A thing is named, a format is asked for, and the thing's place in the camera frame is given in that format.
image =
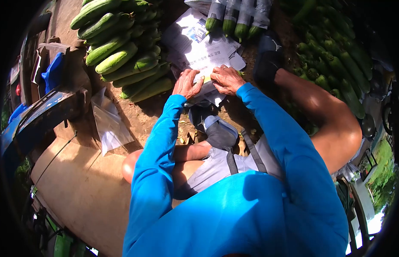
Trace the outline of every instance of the strap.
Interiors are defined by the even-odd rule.
[[[257,165],[258,171],[267,173],[267,169],[265,168],[264,162],[258,154],[257,149],[254,146],[250,136],[247,134],[245,130],[241,131],[242,136],[244,137],[244,141],[250,150],[251,156],[254,159],[255,164]]]
[[[227,163],[228,163],[228,168],[229,171],[231,172],[231,175],[237,174],[238,173],[238,167],[237,164],[235,163],[234,159],[234,154],[232,153],[232,147],[224,147],[224,150],[228,152],[227,154]]]

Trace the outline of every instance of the shoe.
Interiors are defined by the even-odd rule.
[[[273,85],[275,74],[283,67],[284,52],[278,35],[272,31],[266,31],[259,41],[258,54],[254,64],[254,81],[259,87]]]
[[[197,130],[207,134],[206,141],[212,147],[224,150],[225,147],[233,147],[238,143],[239,136],[235,127],[213,115],[210,107],[194,105],[190,108],[188,117]]]

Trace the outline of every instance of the newspaper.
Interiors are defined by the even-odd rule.
[[[202,13],[189,8],[165,30],[161,41],[169,49],[167,60],[181,71],[185,69],[201,71],[195,77],[194,82],[201,76],[205,76],[204,85],[196,97],[206,98],[219,106],[225,96],[215,90],[212,84],[209,76],[213,68],[225,64],[239,70],[243,69],[246,64],[243,58],[237,54],[241,44],[230,37],[225,37],[222,31],[219,37],[214,35],[212,39],[206,35],[206,20],[207,17]]]

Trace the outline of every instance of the wrinkled hand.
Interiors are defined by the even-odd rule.
[[[225,65],[215,67],[211,79],[218,92],[226,95],[236,95],[238,88],[246,83],[233,67]]]
[[[176,81],[173,95],[182,95],[186,100],[197,95],[204,84],[204,76],[202,76],[197,83],[194,85],[194,78],[199,73],[196,69],[186,69],[181,72],[179,79]]]

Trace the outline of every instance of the blue long-sleeve shirt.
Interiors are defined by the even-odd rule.
[[[309,136],[250,83],[237,96],[264,130],[285,181],[239,173],[172,209],[172,155],[186,99],[171,95],[135,165],[123,256],[345,255],[346,214]]]

